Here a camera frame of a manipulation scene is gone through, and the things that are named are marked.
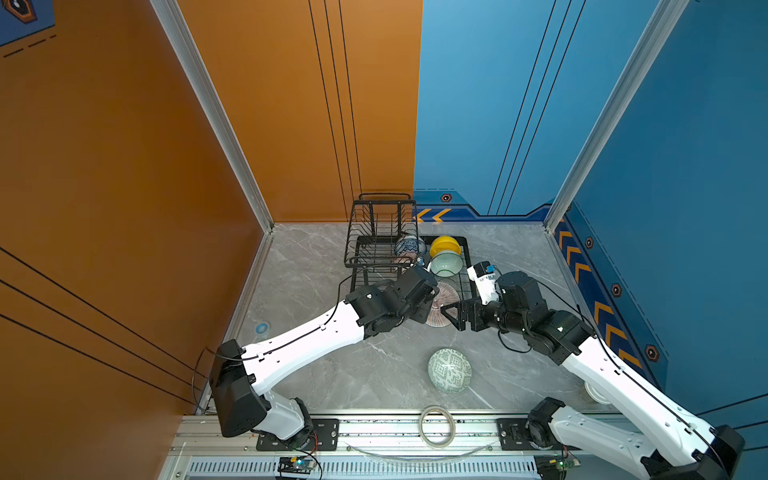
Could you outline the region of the pink striped bowl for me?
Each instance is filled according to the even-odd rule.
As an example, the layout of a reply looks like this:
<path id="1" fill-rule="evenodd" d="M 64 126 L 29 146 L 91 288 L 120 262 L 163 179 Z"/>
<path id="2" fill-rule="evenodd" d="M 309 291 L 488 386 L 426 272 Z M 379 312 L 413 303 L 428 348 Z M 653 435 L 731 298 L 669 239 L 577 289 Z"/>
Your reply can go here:
<path id="1" fill-rule="evenodd" d="M 433 328 L 444 328 L 451 326 L 452 322 L 442 309 L 459 302 L 460 296 L 450 283 L 439 282 L 438 289 L 439 292 L 435 295 L 427 315 L 426 325 Z"/>

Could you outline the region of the pale green ribbed bowl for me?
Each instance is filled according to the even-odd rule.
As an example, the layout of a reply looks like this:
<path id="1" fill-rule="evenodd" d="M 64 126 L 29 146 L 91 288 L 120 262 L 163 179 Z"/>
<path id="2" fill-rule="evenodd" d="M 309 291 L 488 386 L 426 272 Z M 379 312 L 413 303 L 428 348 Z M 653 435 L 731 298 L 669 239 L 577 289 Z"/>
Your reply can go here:
<path id="1" fill-rule="evenodd" d="M 464 267 L 465 262 L 460 254 L 445 250 L 432 257 L 428 270 L 439 278 L 450 278 L 458 275 Z"/>

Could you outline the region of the green patterned bowl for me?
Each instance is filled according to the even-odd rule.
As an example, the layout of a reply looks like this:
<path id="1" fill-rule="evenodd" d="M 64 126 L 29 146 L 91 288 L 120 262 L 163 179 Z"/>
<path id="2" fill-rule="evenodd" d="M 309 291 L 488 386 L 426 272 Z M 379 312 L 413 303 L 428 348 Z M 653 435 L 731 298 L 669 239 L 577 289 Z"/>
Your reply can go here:
<path id="1" fill-rule="evenodd" d="M 433 385 L 444 393 L 460 393 L 467 389 L 472 378 L 472 367 L 467 357 L 452 348 L 436 351 L 427 365 Z"/>

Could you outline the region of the blue floral bowl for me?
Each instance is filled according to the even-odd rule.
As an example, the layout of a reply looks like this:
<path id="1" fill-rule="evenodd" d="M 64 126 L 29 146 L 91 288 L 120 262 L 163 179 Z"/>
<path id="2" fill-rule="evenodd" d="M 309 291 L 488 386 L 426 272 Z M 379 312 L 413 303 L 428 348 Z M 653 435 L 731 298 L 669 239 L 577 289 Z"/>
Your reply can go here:
<path id="1" fill-rule="evenodd" d="M 425 241 L 417 235 L 403 235 L 397 240 L 394 247 L 394 252 L 397 256 L 404 255 L 406 253 L 413 253 L 416 255 L 423 255 L 426 253 L 427 246 Z"/>

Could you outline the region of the yellow bowl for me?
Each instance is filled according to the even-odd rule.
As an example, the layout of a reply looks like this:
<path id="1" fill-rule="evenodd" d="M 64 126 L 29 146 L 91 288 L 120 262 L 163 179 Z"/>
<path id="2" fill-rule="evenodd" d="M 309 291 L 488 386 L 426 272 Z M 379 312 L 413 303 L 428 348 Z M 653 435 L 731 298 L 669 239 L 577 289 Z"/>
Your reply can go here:
<path id="1" fill-rule="evenodd" d="M 431 242 L 430 255 L 432 257 L 446 251 L 461 254 L 462 247 L 456 238 L 448 235 L 439 236 Z"/>

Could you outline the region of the orange patterned bowl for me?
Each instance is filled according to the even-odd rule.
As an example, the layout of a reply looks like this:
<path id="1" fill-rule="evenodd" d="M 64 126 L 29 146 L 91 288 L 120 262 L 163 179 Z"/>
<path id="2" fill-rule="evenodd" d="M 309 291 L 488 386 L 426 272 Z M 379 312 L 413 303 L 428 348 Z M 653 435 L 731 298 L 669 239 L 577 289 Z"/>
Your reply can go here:
<path id="1" fill-rule="evenodd" d="M 405 252 L 395 258 L 395 263 L 410 267 L 418 263 L 418 255 L 414 252 Z"/>

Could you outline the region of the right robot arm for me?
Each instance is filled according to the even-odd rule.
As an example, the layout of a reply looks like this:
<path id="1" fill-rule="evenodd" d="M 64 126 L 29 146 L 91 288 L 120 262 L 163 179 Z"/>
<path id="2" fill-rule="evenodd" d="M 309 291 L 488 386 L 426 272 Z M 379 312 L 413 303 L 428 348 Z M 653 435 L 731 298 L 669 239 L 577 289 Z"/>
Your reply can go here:
<path id="1" fill-rule="evenodd" d="M 531 352 L 579 377 L 619 410 L 636 432 L 590 418 L 547 397 L 526 421 L 530 444 L 593 454 L 638 479 L 731 479 L 745 447 L 732 427 L 714 427 L 671 400 L 614 353 L 580 312 L 555 310 L 541 284 L 522 272 L 468 272 L 476 297 L 441 311 L 460 331 L 517 333 Z"/>

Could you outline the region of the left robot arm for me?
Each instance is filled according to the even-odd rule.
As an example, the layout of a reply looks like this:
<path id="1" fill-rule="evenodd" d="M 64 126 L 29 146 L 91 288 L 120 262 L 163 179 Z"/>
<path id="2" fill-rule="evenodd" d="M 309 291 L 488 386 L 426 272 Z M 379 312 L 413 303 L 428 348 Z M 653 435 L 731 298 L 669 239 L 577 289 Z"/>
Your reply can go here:
<path id="1" fill-rule="evenodd" d="M 301 447 L 315 430 L 304 402 L 273 388 L 293 372 L 334 352 L 406 320 L 423 323 L 431 309 L 438 281 L 421 266 L 395 280 L 362 286 L 328 311 L 274 338 L 240 345 L 235 340 L 213 351 L 209 376 L 221 435 L 266 433 Z"/>

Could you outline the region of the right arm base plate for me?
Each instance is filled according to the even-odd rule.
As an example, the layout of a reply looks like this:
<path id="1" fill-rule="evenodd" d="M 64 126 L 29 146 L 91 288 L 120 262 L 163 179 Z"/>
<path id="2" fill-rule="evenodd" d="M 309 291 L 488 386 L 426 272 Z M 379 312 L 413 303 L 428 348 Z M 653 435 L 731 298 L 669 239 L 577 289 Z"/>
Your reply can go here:
<path id="1" fill-rule="evenodd" d="M 503 417 L 496 420 L 497 434 L 503 451 L 560 451 L 563 445 L 551 429 L 527 418 Z"/>

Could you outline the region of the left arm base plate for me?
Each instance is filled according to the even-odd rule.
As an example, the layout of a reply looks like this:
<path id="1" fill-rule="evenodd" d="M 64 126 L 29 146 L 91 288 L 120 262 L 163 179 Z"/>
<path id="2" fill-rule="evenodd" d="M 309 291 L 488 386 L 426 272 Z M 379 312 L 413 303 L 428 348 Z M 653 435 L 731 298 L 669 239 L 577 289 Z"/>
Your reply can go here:
<path id="1" fill-rule="evenodd" d="M 338 418 L 313 418 L 313 429 L 304 437 L 304 443 L 299 445 L 297 440 L 279 440 L 272 434 L 259 434 L 256 449 L 267 451 L 333 452 L 338 448 L 340 437 L 340 420 Z"/>

